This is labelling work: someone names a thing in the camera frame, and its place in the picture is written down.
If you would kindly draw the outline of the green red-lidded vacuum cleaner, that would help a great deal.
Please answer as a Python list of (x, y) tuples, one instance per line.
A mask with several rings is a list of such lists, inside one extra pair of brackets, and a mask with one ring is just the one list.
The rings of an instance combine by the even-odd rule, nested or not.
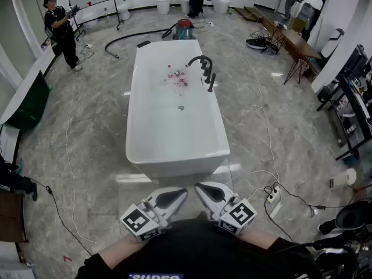
[(194, 25), (189, 19), (181, 19), (176, 24), (176, 31), (173, 35), (174, 40), (194, 40)]

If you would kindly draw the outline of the black round floor device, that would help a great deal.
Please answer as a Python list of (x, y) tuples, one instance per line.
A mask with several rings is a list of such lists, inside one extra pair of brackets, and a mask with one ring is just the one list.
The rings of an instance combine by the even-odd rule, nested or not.
[(248, 39), (246, 40), (246, 45), (251, 49), (260, 50), (261, 52), (278, 53), (277, 46), (270, 43), (266, 37)]

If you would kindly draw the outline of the person's right forearm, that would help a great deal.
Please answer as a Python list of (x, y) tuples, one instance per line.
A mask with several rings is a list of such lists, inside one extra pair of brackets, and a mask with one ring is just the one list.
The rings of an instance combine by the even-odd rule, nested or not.
[(277, 243), (277, 241), (280, 241), (278, 237), (254, 228), (247, 228), (243, 230), (237, 237), (241, 241), (252, 244), (264, 250), (270, 249)]

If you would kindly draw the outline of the curved green counter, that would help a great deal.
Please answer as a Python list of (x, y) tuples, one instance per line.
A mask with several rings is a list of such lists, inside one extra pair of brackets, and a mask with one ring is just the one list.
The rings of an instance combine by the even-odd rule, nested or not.
[(45, 73), (54, 60), (55, 54), (52, 48), (48, 47), (18, 86), (0, 117), (0, 124), (28, 130), (40, 122), (51, 91)]

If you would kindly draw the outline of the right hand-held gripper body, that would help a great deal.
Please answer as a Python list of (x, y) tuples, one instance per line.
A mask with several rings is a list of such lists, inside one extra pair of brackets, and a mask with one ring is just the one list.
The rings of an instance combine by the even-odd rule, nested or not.
[(209, 207), (211, 218), (217, 226), (233, 235), (239, 235), (253, 222), (257, 211), (246, 198), (233, 193), (227, 200)]

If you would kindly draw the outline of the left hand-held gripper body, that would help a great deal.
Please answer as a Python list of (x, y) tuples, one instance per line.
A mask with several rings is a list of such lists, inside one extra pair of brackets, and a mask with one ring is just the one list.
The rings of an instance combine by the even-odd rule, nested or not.
[(145, 242), (169, 228), (167, 214), (170, 212), (170, 205), (170, 199), (166, 197), (145, 198), (137, 205), (132, 204), (120, 221), (135, 239)]

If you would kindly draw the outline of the wooden pallet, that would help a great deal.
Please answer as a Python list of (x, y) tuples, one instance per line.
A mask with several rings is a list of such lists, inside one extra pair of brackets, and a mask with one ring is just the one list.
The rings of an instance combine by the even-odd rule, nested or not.
[(256, 8), (244, 6), (243, 8), (234, 8), (234, 10), (247, 22), (260, 23), (264, 18)]

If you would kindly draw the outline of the white upright appliance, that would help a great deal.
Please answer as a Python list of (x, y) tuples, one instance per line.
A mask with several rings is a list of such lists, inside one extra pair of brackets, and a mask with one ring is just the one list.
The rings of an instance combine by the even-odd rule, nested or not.
[(345, 32), (341, 28), (336, 28), (334, 30), (334, 32), (331, 34), (330, 38), (320, 51), (322, 58), (328, 59), (332, 55), (344, 34)]

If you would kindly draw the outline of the black curved faucet spout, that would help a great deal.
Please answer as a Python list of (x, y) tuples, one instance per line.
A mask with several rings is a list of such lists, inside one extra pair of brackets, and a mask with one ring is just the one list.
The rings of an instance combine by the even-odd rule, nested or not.
[(200, 56), (194, 57), (188, 62), (188, 66), (191, 66), (194, 62), (196, 62), (197, 60), (201, 60), (201, 59), (206, 59), (207, 60), (207, 66), (206, 67), (209, 68), (209, 75), (206, 77), (205, 83), (209, 84), (211, 74), (212, 74), (212, 68), (213, 68), (213, 62), (209, 57), (207, 57), (205, 55), (200, 55)]

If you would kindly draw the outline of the black round seat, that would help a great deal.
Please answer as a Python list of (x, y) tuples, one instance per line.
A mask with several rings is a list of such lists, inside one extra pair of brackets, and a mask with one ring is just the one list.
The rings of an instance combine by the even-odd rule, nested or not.
[(337, 214), (335, 225), (342, 230), (355, 230), (372, 225), (372, 203), (364, 200), (345, 206)]

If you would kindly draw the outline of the person's black shirt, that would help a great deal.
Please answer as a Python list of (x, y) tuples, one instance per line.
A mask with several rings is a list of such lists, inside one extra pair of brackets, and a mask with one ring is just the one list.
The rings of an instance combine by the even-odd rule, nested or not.
[(75, 279), (322, 279), (304, 246), (278, 237), (264, 250), (237, 236), (201, 212), (195, 219), (175, 221), (112, 270), (99, 253), (92, 255)]

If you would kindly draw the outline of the brown wooden cabinet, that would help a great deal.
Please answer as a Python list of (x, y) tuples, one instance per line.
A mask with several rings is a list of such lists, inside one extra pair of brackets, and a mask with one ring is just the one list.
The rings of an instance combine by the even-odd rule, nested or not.
[(0, 241), (28, 242), (24, 225), (23, 196), (0, 189)]

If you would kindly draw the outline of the black metal rack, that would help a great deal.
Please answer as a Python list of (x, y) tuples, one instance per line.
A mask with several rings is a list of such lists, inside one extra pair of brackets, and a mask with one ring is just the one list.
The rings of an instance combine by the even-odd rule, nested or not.
[(357, 45), (336, 78), (317, 95), (331, 113), (339, 144), (336, 160), (359, 158), (359, 148), (372, 140), (372, 57)]

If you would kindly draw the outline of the cluster of red-capped bottles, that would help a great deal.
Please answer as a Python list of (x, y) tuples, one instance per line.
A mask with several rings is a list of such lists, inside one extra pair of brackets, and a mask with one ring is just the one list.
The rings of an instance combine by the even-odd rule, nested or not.
[(160, 84), (178, 96), (185, 95), (188, 91), (188, 68), (188, 65), (167, 65), (166, 77), (160, 82)]

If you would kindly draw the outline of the cardboard box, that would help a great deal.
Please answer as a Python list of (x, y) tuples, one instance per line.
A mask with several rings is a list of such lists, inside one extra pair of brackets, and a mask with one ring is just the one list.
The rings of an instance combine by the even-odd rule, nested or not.
[(297, 33), (302, 33), (305, 28), (306, 22), (298, 17), (291, 17), (288, 23), (288, 28)]

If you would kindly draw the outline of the person's left forearm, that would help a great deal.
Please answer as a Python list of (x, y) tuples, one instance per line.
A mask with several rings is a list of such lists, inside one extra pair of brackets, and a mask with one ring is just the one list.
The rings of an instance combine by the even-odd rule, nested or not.
[(112, 270), (123, 260), (140, 251), (147, 242), (140, 242), (131, 234), (99, 252), (100, 257)]

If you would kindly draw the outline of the white bathtub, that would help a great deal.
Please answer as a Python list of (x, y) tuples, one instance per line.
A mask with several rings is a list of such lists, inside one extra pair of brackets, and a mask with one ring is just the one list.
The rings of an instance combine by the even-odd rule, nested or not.
[(187, 65), (201, 54), (197, 40), (152, 42), (137, 49), (126, 157), (149, 178), (212, 173), (230, 154), (216, 94), (208, 92), (200, 60), (188, 68), (185, 95), (160, 84), (167, 65)]

